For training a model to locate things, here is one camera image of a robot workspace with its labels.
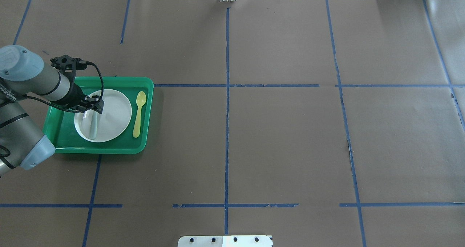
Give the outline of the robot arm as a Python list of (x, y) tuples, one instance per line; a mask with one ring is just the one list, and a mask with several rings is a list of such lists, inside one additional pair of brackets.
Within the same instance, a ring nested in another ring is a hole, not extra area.
[(0, 49), (0, 173), (21, 167), (30, 170), (55, 154), (56, 148), (21, 105), (35, 100), (68, 113), (104, 109), (103, 92), (85, 95), (76, 72), (95, 63), (69, 55), (46, 65), (40, 55), (21, 45)]

